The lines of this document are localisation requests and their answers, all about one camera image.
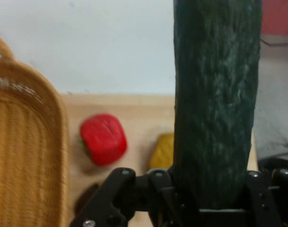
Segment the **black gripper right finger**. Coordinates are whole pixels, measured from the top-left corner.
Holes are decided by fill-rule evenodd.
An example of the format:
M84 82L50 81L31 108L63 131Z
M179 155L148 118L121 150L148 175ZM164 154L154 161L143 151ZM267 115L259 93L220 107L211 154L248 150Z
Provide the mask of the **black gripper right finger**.
M253 227L288 227L288 168L275 169L270 185L262 173L248 171L246 189Z

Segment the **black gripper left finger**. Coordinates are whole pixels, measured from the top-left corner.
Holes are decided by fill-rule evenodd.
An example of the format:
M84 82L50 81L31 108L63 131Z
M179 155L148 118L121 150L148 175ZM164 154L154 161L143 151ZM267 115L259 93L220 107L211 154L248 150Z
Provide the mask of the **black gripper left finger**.
M184 201L167 170L137 176L131 168L113 170L70 226L127 227L136 212L148 213L154 227L199 226L199 210Z

